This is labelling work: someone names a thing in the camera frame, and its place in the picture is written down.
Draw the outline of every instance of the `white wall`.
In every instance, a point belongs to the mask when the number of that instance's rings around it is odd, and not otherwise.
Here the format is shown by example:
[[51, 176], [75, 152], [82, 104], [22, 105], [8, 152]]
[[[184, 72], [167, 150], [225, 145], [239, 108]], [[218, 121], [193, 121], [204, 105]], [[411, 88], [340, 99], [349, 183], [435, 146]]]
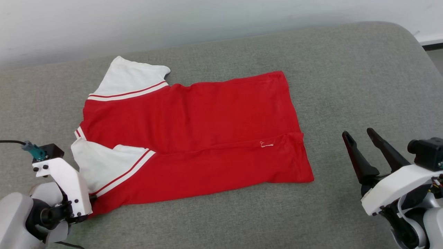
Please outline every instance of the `white wall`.
[[368, 20], [443, 42], [442, 0], [0, 0], [0, 70]]

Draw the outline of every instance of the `white sleeve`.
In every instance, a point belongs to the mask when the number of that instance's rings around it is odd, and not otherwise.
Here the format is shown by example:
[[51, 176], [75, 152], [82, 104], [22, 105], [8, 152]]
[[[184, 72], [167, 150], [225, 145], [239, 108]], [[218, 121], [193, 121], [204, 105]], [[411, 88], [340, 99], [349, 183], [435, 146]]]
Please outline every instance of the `white sleeve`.
[[117, 145], [114, 149], [78, 138], [71, 150], [90, 194], [100, 196], [129, 179], [155, 152]]
[[117, 56], [90, 96], [109, 97], [144, 90], [165, 82], [164, 77], [170, 72], [167, 66], [132, 62]]

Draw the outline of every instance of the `floor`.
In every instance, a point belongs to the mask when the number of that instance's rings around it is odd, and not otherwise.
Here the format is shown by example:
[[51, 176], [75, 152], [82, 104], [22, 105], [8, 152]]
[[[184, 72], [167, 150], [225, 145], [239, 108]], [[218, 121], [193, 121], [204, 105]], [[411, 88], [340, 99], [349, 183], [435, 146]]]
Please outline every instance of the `floor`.
[[443, 75], [443, 49], [428, 51], [427, 54]]

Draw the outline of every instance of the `white stripe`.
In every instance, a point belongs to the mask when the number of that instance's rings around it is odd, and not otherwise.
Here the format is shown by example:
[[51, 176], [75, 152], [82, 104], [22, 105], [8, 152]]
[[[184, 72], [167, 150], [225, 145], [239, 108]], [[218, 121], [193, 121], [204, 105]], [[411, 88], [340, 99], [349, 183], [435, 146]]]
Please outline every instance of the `white stripe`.
[[150, 151], [148, 152], [143, 158], [142, 160], [140, 160], [140, 162], [137, 163], [137, 165], [127, 174], [125, 174], [123, 177], [121, 177], [120, 179], [118, 179], [117, 181], [113, 182], [112, 184], [109, 184], [106, 188], [102, 189], [100, 192], [97, 193], [97, 197], [99, 197], [100, 195], [105, 194], [106, 192], [108, 192], [109, 190], [117, 187], [120, 183], [126, 181], [127, 179], [129, 179], [132, 175], [134, 175], [150, 158], [151, 156], [153, 156], [155, 154], [155, 152]]
[[85, 137], [85, 134], [82, 131], [82, 128], [79, 126], [77, 130], [78, 130], [78, 133], [80, 133], [80, 137], [83, 138], [84, 140], [86, 140], [86, 137]]
[[126, 95], [122, 95], [122, 96], [116, 96], [116, 97], [97, 97], [97, 96], [89, 96], [88, 99], [89, 100], [98, 100], [98, 101], [112, 101], [112, 100], [120, 100], [120, 99], [127, 99], [127, 98], [132, 98], [132, 97], [137, 97], [137, 96], [141, 96], [147, 93], [151, 93], [153, 91], [156, 91], [160, 88], [163, 88], [165, 86], [169, 86], [166, 82], [161, 83], [158, 86], [154, 86], [152, 88], [146, 89], [145, 91], [141, 91], [138, 93], [130, 93], [130, 94], [126, 94]]

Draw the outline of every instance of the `red fabric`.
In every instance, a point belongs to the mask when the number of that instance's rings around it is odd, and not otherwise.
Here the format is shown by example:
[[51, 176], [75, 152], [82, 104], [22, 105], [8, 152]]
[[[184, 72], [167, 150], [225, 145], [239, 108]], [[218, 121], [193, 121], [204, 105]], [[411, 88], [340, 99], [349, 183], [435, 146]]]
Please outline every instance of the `red fabric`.
[[87, 100], [83, 113], [88, 141], [156, 152], [100, 196], [94, 214], [262, 182], [314, 180], [282, 72], [176, 84], [123, 100]]

